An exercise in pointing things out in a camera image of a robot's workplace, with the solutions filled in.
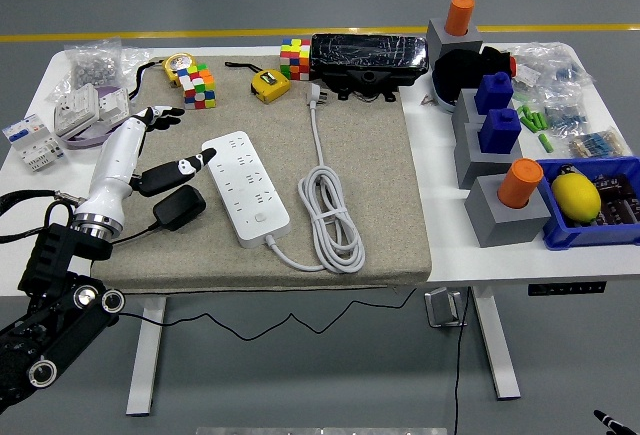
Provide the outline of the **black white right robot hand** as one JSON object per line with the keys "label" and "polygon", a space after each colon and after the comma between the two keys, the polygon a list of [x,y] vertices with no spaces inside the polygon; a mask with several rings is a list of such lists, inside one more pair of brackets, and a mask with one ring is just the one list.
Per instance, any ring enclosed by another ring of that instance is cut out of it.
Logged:
{"label": "black white right robot hand", "polygon": [[593,414],[596,419],[599,420],[607,428],[609,434],[637,435],[634,430],[600,410],[594,410]]}

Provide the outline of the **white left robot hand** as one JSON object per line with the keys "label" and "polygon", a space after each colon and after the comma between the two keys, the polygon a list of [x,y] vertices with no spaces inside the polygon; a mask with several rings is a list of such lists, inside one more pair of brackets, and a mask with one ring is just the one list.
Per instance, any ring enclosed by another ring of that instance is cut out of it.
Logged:
{"label": "white left robot hand", "polygon": [[151,197],[191,180],[216,155],[202,152],[159,165],[140,175],[134,173],[146,134],[179,122],[185,111],[170,106],[151,106],[130,116],[103,143],[91,179],[88,198],[75,211],[72,227],[111,241],[123,231],[122,202],[137,191]]}

